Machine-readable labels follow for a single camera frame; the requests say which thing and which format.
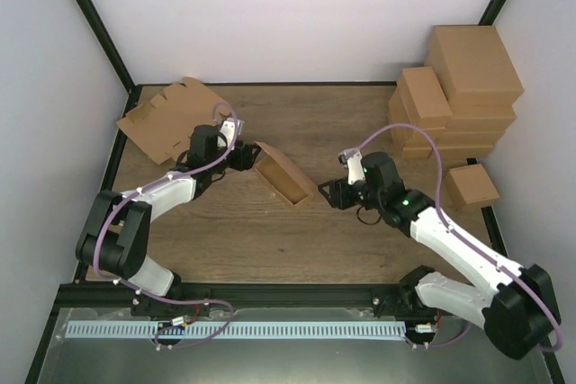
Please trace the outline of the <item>cardboard box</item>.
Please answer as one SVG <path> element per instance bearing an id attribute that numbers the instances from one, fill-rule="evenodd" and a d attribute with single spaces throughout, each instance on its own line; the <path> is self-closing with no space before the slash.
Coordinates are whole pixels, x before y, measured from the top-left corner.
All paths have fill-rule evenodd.
<path id="1" fill-rule="evenodd" d="M 292 210 L 301 210 L 317 195 L 316 184 L 281 150 L 265 142 L 256 142 L 264 156 L 254 170 L 278 197 Z"/>

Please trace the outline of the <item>stack of cardboard blanks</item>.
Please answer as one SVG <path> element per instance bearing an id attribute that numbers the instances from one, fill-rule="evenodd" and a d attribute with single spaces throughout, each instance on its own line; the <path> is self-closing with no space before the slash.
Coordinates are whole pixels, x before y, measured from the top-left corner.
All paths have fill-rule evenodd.
<path id="1" fill-rule="evenodd" d="M 119 129 L 155 164 L 177 160 L 189 148 L 194 128 L 230 116 L 224 100 L 201 81 L 186 77 L 139 103 L 122 119 Z"/>

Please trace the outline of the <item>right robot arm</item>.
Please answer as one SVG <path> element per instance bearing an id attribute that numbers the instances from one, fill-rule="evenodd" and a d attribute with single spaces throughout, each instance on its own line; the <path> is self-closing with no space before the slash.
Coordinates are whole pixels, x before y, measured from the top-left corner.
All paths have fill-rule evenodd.
<path id="1" fill-rule="evenodd" d="M 376 210 L 381 220 L 450 263 L 467 283 L 420 266 L 405 279 L 402 308 L 418 315 L 444 310 L 484 331 L 492 344 L 520 360 L 550 334 L 561 345 L 562 322 L 548 272 L 524 267 L 461 229 L 425 193 L 405 187 L 393 159 L 384 152 L 362 155 L 357 148 L 338 157 L 346 176 L 319 185 L 328 204 Z"/>

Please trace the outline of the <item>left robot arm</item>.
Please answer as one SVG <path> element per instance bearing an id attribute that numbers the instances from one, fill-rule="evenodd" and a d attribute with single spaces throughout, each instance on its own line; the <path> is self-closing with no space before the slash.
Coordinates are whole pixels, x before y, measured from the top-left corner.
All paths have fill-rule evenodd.
<path id="1" fill-rule="evenodd" d="M 189 148 L 164 176 L 131 191 L 99 192 L 76 244 L 77 260 L 150 296 L 163 315 L 188 307 L 181 278 L 148 255 L 150 226 L 175 207 L 200 198 L 216 175 L 253 167 L 261 147 L 239 139 L 240 131 L 241 122 L 233 119 L 197 126 Z"/>

